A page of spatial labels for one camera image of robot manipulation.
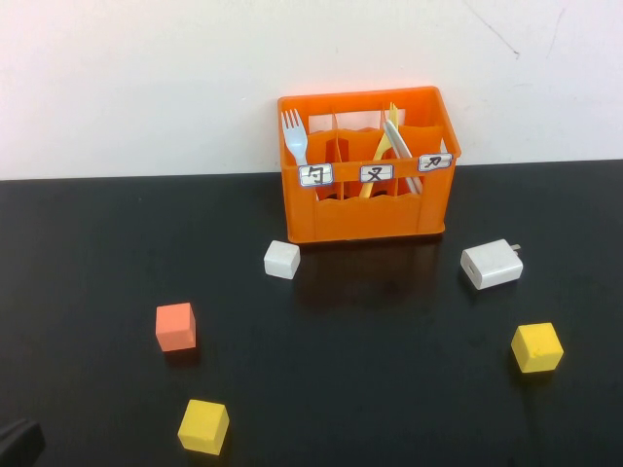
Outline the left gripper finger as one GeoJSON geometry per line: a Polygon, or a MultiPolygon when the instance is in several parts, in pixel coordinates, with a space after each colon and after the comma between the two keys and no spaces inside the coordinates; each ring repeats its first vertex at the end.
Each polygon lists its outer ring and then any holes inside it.
{"type": "Polygon", "coordinates": [[[46,446],[39,422],[20,419],[1,428],[1,465],[33,466],[46,446]]]}

